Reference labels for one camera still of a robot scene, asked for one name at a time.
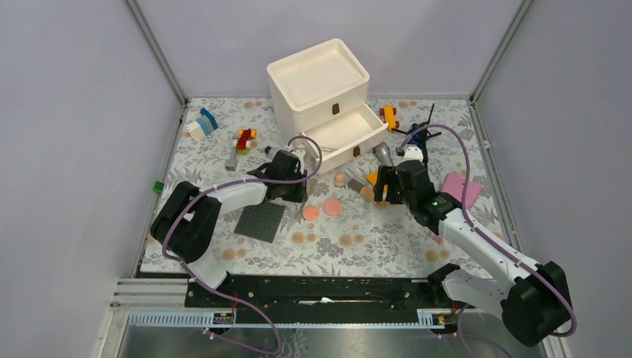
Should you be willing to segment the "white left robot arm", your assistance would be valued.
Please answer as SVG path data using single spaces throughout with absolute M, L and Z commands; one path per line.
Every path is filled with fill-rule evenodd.
M 270 162 L 249 171 L 245 179 L 231 186 L 221 184 L 205 196 L 193 183 L 179 183 L 150 227 L 150 235 L 176 261 L 185 263 L 196 281 L 205 283 L 202 295 L 215 307 L 225 305 L 231 296 L 231 287 L 224 281 L 228 272 L 209 248 L 217 220 L 278 198 L 295 203 L 306 200 L 306 152 L 267 147 L 266 153 Z

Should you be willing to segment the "white drawer organizer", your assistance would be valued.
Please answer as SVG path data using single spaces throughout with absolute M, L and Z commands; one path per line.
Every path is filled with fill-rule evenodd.
M 338 38 L 269 63 L 277 130 L 286 140 L 302 135 L 320 173 L 370 151 L 387 125 L 367 105 L 370 75 Z

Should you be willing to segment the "pink round makeup puff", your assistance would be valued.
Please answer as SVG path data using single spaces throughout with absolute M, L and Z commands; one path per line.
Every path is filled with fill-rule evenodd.
M 331 198 L 323 204 L 323 211 L 325 212 L 325 214 L 331 217 L 339 216 L 342 210 L 343 210 L 342 203 L 338 199 L 335 199 L 335 198 Z

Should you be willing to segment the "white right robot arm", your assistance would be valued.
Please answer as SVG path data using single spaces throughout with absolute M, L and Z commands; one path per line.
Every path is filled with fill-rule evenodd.
M 417 223 L 458 246 L 490 274 L 489 279 L 475 277 L 456 264 L 439 268 L 428 277 L 427 295 L 435 306 L 459 301 L 483 310 L 527 347 L 575 321 L 563 269 L 525 256 L 478 226 L 459 200 L 435 189 L 419 160 L 381 165 L 373 193 L 377 201 L 406 206 Z

